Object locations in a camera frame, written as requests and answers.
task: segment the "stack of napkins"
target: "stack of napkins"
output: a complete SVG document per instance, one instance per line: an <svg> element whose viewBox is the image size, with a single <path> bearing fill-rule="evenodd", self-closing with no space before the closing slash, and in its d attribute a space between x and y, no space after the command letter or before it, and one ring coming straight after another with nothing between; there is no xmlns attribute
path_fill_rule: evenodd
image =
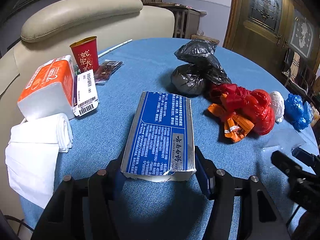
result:
<svg viewBox="0 0 320 240"><path fill-rule="evenodd" d="M53 194L58 152L68 152L72 139L65 114L12 127L9 145L5 149L10 187L45 208Z"/></svg>

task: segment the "gold cup rim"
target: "gold cup rim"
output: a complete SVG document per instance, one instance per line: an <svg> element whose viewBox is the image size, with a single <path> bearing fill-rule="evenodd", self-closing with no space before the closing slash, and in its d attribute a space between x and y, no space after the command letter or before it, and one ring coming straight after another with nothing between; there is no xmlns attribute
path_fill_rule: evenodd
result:
<svg viewBox="0 0 320 240"><path fill-rule="evenodd" d="M79 41L76 41L76 42L72 43L70 45L70 48L73 48L73 47L88 43L89 41L93 41L95 39L97 39L97 36L91 36L91 37L88 37L88 38L84 38L82 40L79 40Z"/></svg>

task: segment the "door handle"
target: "door handle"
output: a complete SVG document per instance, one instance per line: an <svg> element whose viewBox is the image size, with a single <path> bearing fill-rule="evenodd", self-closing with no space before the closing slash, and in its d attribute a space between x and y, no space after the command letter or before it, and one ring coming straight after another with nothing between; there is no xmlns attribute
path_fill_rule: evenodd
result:
<svg viewBox="0 0 320 240"><path fill-rule="evenodd" d="M281 40L281 38L282 38L282 35L279 35L279 36L276 36L276 37L278 38L277 46L279 46L279 44L280 44L280 40Z"/></svg>
<svg viewBox="0 0 320 240"><path fill-rule="evenodd" d="M282 48L284 49L284 47L287 45L287 40L285 40L283 43L282 43Z"/></svg>

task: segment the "table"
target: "table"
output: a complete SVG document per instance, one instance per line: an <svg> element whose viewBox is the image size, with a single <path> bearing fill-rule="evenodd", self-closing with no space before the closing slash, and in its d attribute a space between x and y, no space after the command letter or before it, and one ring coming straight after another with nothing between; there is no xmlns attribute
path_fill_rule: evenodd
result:
<svg viewBox="0 0 320 240"><path fill-rule="evenodd" d="M64 175L75 179L91 176L117 158L124 147L142 91L174 92L170 75L182 61L174 52L188 40L152 38L132 41L100 58L124 61L103 86L97 86L100 103L97 111L70 121L74 142L68 153L59 153L55 171L56 189ZM273 76L250 60L217 47L215 56L226 73L239 86L249 90L279 91L287 99L287 89ZM206 109L209 101L202 96L191 99L195 145L205 158L213 160L217 168L232 176L248 178L258 174L276 203L285 221L297 206L285 192L287 178L277 169L267 167L269 156L262 146L279 129L292 129L283 121L264 136L248 135L236 144L226 143L221 137L221 123L212 119ZM303 148L318 155L316 139L311 127L300 132L307 142ZM306 165L295 160L311 171ZM239 197L235 199L234 219L229 239L236 239L239 217ZM42 209L21 197L26 222L35 227ZM213 201L208 201L193 176L187 182L152 183L127 180L121 197L112 203L111 211L120 239L202 239ZM300 209L291 224L293 230Z"/></svg>

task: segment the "blue box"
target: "blue box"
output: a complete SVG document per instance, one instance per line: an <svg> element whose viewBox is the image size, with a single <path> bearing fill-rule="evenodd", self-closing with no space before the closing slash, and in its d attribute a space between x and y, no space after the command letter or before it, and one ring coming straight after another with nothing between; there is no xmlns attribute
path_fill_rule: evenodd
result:
<svg viewBox="0 0 320 240"><path fill-rule="evenodd" d="M189 180L196 172L190 99L143 92L121 164L128 178Z"/></svg>

